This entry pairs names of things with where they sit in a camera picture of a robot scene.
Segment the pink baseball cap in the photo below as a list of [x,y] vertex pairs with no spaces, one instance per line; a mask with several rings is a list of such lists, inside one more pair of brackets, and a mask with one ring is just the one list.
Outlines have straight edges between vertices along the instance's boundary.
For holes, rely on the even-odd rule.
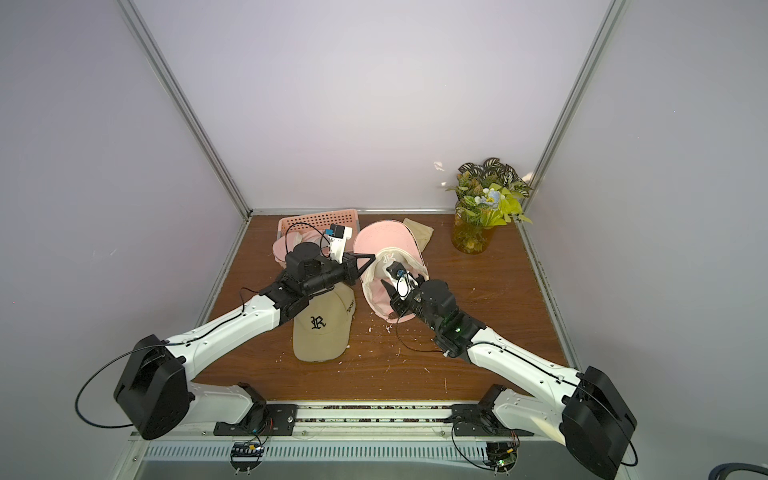
[[[403,222],[396,220],[382,220],[363,228],[356,237],[354,252],[376,255],[376,260],[360,278],[362,292],[371,310],[378,317],[395,324],[393,309],[382,303],[383,289],[380,281],[391,281],[386,268],[394,262],[401,262],[413,277],[421,275],[428,279],[423,253],[418,251],[409,229]],[[406,317],[401,322],[413,317]]]

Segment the beige baseball cap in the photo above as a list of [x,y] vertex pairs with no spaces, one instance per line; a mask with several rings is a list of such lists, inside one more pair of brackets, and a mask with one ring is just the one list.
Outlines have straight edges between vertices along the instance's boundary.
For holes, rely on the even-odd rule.
[[355,294],[344,283],[310,300],[293,319],[293,352],[302,362],[320,363],[340,357],[347,349]]

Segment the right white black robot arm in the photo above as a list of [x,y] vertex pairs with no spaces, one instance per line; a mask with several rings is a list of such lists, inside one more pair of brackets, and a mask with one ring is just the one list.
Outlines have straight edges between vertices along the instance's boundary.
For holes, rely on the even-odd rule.
[[493,399],[493,416],[506,428],[544,434],[601,479],[615,478],[625,455],[636,452],[637,420],[601,370],[558,365],[504,339],[461,310],[444,281],[403,276],[382,285],[394,313],[424,322],[444,356],[491,371],[533,396],[530,406]]

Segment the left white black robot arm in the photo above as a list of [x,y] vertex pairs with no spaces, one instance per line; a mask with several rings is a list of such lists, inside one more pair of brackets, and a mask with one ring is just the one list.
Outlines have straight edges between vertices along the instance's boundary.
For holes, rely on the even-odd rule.
[[314,298],[339,284],[353,286],[375,258],[345,252],[334,259],[317,244],[299,244],[275,281],[240,309],[166,340],[155,335],[140,340],[115,388],[115,401],[145,440],[205,423],[224,435],[259,434],[268,423],[267,407],[250,385],[204,385],[195,378],[245,342],[293,320]]

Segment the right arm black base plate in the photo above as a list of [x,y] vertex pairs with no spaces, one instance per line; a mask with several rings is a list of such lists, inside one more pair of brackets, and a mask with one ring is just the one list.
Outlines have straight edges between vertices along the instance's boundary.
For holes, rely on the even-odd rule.
[[532,437],[533,433],[523,429],[509,429],[479,404],[454,404],[451,414],[444,420],[454,428],[455,436],[496,436]]

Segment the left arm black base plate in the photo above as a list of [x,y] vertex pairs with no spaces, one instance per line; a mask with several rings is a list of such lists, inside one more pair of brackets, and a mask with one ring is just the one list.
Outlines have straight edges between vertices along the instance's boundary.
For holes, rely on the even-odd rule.
[[286,403],[254,404],[236,424],[217,422],[214,436],[291,436],[298,406]]

